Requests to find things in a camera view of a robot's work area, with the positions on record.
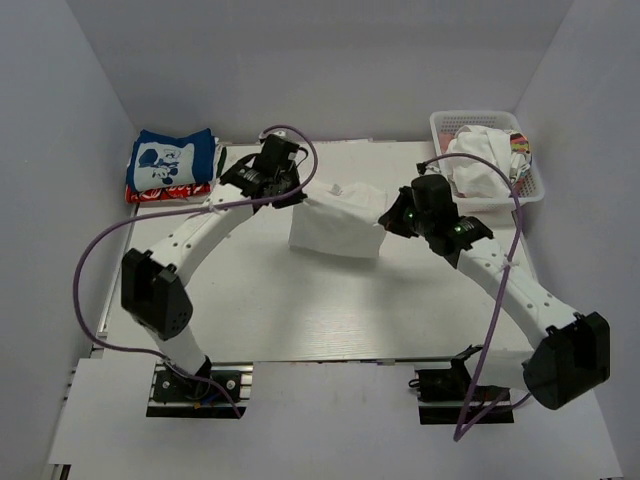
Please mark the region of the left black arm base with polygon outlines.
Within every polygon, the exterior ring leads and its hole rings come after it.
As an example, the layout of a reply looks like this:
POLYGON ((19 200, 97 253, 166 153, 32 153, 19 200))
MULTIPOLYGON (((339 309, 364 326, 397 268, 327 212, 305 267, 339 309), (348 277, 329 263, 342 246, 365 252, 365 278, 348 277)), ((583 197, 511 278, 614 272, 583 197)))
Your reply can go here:
POLYGON ((146 408, 149 418, 239 419, 248 406, 253 365, 214 364, 210 378, 233 400, 239 415, 220 390, 207 383, 182 381, 163 364, 157 364, 146 408))

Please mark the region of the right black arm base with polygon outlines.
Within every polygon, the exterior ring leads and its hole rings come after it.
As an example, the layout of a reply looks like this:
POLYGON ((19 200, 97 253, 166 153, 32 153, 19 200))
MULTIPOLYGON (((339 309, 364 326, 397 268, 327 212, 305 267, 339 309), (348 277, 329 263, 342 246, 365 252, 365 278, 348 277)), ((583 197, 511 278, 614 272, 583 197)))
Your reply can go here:
MULTIPOLYGON (((468 374, 458 374, 453 368, 422 369, 408 382, 408 388, 416 394, 421 425, 455 425, 462 410, 468 374)), ((479 424, 512 424, 511 398, 508 390, 496 386, 477 386, 472 396, 465 422, 469 423, 485 407, 496 399, 496 406, 479 421, 479 424)))

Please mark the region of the white t-shirt with robot print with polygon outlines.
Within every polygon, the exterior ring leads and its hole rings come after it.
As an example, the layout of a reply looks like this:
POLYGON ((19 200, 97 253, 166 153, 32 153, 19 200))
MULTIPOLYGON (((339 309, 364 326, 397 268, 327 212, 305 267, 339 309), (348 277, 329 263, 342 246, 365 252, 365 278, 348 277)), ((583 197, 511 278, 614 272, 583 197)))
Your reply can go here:
POLYGON ((293 207, 288 244, 321 254, 376 259, 386 231, 378 220, 387 193, 368 184, 313 181, 307 198, 293 207))

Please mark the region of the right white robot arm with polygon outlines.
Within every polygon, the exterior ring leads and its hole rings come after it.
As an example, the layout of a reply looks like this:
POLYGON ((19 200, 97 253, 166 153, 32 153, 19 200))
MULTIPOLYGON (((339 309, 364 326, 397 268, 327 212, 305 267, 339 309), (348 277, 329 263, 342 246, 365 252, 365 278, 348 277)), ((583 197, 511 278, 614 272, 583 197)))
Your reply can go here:
POLYGON ((487 386, 530 393, 557 410, 610 377, 610 325, 562 302, 520 266, 509 261, 493 231, 480 219, 459 214, 448 182, 426 175, 403 186, 378 220, 389 233, 426 240, 436 255, 479 285, 526 337, 527 351, 489 345, 456 356, 453 390, 472 399, 487 386))

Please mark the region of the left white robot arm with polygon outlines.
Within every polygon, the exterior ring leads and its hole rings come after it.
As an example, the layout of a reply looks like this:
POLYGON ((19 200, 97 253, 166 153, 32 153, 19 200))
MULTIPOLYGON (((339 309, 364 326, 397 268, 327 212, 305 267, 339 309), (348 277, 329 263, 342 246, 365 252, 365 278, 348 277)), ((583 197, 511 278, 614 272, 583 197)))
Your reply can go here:
POLYGON ((189 327, 193 305, 186 287, 206 257, 261 207, 302 202, 296 157, 302 147, 269 134, 261 150, 228 167, 203 203, 151 248, 130 249, 122 260, 121 306, 151 336, 164 361, 178 371, 177 387, 199 399, 211 387, 208 357, 189 327))

